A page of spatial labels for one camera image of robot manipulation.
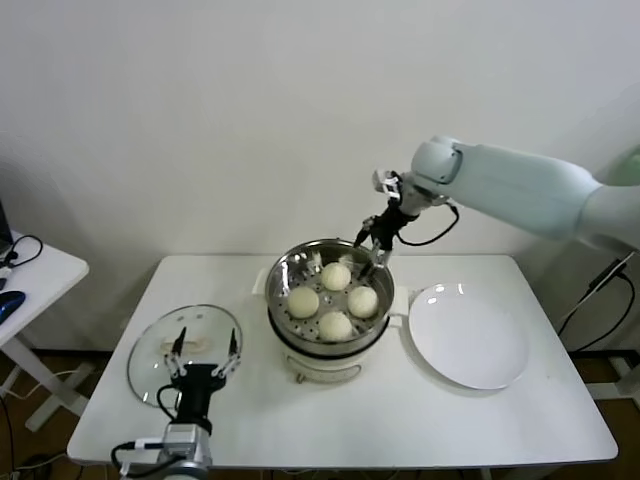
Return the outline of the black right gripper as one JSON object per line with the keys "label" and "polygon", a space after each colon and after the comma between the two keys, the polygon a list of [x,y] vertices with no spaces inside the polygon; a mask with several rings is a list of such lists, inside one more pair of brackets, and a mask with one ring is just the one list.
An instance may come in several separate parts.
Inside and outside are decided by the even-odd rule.
{"label": "black right gripper", "polygon": [[360,279],[368,278],[376,269],[387,267],[393,251],[394,237],[418,218],[418,215],[403,213],[397,206],[388,206],[382,214],[370,216],[362,222],[353,245],[358,248],[370,239],[372,247],[367,261],[360,270]]}

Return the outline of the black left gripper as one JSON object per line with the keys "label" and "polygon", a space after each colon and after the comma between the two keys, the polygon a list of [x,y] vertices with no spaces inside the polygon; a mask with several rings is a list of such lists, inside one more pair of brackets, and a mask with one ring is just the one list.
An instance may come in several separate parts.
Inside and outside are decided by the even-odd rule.
{"label": "black left gripper", "polygon": [[226,379],[241,363],[241,338],[234,328],[231,332],[225,362],[217,364],[188,364],[181,358],[186,328],[183,327],[174,340],[171,350],[164,356],[164,364],[171,378],[176,379],[180,401],[176,414],[177,424],[210,425],[209,408],[211,397],[226,385]]}

